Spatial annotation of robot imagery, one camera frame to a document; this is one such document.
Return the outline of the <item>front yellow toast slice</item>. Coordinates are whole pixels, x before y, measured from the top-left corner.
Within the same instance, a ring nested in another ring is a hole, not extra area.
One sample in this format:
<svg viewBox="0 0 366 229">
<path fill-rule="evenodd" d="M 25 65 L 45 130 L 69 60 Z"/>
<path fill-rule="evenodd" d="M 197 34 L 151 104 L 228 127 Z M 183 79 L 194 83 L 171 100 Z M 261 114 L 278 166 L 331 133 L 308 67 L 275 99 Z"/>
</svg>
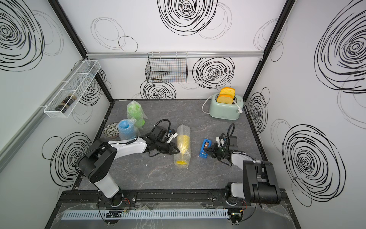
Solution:
<svg viewBox="0 0 366 229">
<path fill-rule="evenodd" d="M 234 102 L 234 97 L 233 97 L 233 96 L 231 96 L 231 95 L 227 95 L 227 94 L 220 94 L 220 95 L 217 97 L 216 101 L 217 101 L 218 103 L 221 103 L 221 104 L 228 104 L 228 105 L 231 105 L 231 104 L 233 104 L 233 102 Z"/>
</svg>

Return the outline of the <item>mint green toaster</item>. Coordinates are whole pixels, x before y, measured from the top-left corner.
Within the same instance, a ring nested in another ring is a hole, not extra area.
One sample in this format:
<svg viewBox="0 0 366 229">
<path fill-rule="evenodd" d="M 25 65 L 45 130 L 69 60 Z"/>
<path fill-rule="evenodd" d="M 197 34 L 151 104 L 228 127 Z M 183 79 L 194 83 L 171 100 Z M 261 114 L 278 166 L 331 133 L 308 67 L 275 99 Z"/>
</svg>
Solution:
<svg viewBox="0 0 366 229">
<path fill-rule="evenodd" d="M 214 94 L 211 98 L 209 115 L 214 118 L 225 120 L 237 120 L 244 110 L 244 100 L 236 95 L 232 104 L 218 103 L 219 94 Z"/>
</svg>

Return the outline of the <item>dark item in shelf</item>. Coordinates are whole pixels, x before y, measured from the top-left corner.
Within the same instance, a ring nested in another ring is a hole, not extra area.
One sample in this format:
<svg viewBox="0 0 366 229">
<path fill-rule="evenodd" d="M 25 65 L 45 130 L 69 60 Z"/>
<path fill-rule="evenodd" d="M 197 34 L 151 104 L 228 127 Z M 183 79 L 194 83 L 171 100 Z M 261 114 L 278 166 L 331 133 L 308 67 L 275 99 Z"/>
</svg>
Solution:
<svg viewBox="0 0 366 229">
<path fill-rule="evenodd" d="M 66 98 L 63 99 L 63 101 L 55 107 L 55 111 L 65 113 L 66 110 L 72 105 L 72 103 L 76 100 L 75 95 L 67 95 Z"/>
</svg>

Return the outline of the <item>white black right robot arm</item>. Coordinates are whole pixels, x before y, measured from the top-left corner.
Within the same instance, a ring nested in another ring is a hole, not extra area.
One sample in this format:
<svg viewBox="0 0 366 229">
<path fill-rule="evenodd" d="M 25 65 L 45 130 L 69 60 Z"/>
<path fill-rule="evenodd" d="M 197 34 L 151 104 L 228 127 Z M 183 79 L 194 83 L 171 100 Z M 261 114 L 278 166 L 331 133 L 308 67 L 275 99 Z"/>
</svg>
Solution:
<svg viewBox="0 0 366 229">
<path fill-rule="evenodd" d="M 204 153 L 243 172 L 242 182 L 228 183 L 225 187 L 224 197 L 228 204 L 234 205 L 239 201 L 246 204 L 280 204 L 281 192 L 273 164 L 239 150 L 236 136 L 222 135 L 217 140 L 210 146 L 204 144 Z"/>
</svg>

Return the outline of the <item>rear yellow toast slice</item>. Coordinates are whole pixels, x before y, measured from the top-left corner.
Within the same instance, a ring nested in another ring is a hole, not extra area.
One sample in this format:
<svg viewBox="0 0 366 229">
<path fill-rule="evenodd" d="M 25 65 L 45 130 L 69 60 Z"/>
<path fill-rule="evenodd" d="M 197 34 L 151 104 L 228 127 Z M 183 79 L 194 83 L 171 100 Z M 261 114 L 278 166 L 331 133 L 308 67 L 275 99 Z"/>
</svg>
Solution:
<svg viewBox="0 0 366 229">
<path fill-rule="evenodd" d="M 230 96 L 230 97 L 235 97 L 235 89 L 230 88 L 230 87 L 225 87 L 225 88 L 221 89 L 219 94 L 220 95 L 227 95 L 227 96 Z"/>
</svg>

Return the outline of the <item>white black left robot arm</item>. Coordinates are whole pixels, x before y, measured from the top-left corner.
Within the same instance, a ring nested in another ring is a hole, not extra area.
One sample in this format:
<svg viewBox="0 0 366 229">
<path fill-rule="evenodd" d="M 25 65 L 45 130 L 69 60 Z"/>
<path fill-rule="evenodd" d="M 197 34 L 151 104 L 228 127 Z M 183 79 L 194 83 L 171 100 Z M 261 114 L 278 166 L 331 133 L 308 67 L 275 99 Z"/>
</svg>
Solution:
<svg viewBox="0 0 366 229">
<path fill-rule="evenodd" d="M 120 141 L 107 141 L 99 138 L 77 160 L 76 166 L 109 200 L 112 207 L 118 207 L 124 200 L 124 194 L 109 173 L 112 163 L 123 156 L 154 150 L 158 151 L 158 154 L 180 153 L 176 143 L 171 141 L 162 142 L 146 137 Z"/>
</svg>

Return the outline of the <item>yellow toast slice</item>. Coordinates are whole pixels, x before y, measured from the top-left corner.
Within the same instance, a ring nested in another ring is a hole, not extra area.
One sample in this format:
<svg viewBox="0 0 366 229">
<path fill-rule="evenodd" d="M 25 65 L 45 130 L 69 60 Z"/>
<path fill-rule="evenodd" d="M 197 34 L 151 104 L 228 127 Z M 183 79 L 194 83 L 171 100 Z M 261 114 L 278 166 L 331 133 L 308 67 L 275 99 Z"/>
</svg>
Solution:
<svg viewBox="0 0 366 229">
<path fill-rule="evenodd" d="M 235 97 L 235 89 L 230 88 L 230 87 L 225 87 L 225 88 L 221 89 L 219 94 L 220 95 L 227 95 L 227 96 L 230 96 L 230 97 Z"/>
<path fill-rule="evenodd" d="M 234 97 L 233 97 L 233 96 L 231 96 L 231 95 L 227 95 L 227 94 L 220 94 L 220 95 L 217 97 L 216 101 L 217 101 L 218 103 L 221 103 L 221 104 L 228 104 L 228 105 L 231 105 L 231 104 L 233 104 L 233 102 L 234 102 Z"/>
</svg>

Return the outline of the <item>aluminium wall rail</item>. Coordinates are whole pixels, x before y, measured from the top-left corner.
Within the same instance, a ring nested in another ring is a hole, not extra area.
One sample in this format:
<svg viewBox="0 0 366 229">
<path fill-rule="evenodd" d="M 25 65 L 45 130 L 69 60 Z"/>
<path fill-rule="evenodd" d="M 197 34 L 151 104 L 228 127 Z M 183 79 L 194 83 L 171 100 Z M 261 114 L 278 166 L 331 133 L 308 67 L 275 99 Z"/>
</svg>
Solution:
<svg viewBox="0 0 366 229">
<path fill-rule="evenodd" d="M 90 59 L 131 59 L 131 58 L 262 58 L 263 51 L 190 51 L 190 52 L 89 52 Z"/>
</svg>

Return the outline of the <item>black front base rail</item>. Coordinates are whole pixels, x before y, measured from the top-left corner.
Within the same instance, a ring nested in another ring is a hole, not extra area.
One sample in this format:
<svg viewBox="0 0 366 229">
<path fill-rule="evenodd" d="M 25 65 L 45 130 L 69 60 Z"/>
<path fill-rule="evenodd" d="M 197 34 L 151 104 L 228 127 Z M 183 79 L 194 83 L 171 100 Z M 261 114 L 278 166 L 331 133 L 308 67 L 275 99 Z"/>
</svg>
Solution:
<svg viewBox="0 0 366 229">
<path fill-rule="evenodd" d="M 64 191 L 56 204 L 64 203 L 100 204 L 105 208 L 136 208 L 142 203 L 199 203 L 205 208 L 223 207 L 240 209 L 249 206 L 240 200 L 229 201 L 224 189 L 136 189 L 120 190 L 112 199 L 100 194 L 97 190 Z"/>
</svg>

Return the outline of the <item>blue tape dispenser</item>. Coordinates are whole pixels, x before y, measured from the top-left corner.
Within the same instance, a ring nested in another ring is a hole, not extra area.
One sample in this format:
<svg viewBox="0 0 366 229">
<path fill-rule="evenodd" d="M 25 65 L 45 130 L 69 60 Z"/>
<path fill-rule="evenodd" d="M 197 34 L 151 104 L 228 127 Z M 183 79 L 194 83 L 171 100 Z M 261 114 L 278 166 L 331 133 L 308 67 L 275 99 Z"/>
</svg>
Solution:
<svg viewBox="0 0 366 229">
<path fill-rule="evenodd" d="M 201 158 L 207 158 L 208 157 L 208 154 L 206 153 L 206 149 L 208 149 L 212 144 L 212 141 L 209 140 L 209 139 L 204 139 L 203 143 L 202 143 L 202 146 L 201 146 L 201 150 L 200 150 L 200 153 L 199 153 L 199 157 Z"/>
</svg>

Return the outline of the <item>patterned small bowl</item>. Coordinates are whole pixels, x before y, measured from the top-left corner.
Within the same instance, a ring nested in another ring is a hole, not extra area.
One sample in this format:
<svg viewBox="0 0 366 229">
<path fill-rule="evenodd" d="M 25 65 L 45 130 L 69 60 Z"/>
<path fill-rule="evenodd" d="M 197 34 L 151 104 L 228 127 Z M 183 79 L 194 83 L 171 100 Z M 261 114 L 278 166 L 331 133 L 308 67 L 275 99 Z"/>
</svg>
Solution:
<svg viewBox="0 0 366 229">
<path fill-rule="evenodd" d="M 107 125 L 103 130 L 103 135 L 106 138 L 117 138 L 119 136 L 118 123 L 111 123 Z"/>
</svg>

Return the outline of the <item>yellow plastic wine glass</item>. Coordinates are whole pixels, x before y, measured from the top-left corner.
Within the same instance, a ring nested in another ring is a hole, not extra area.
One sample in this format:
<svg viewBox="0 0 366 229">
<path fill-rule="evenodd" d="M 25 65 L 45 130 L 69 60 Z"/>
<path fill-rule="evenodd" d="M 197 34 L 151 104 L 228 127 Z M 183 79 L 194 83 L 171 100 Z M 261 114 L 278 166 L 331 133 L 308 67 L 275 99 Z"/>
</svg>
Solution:
<svg viewBox="0 0 366 229">
<path fill-rule="evenodd" d="M 174 163 L 180 168 L 188 168 L 191 158 L 191 139 L 188 135 L 178 135 L 177 147 L 179 154 L 174 156 Z"/>
</svg>

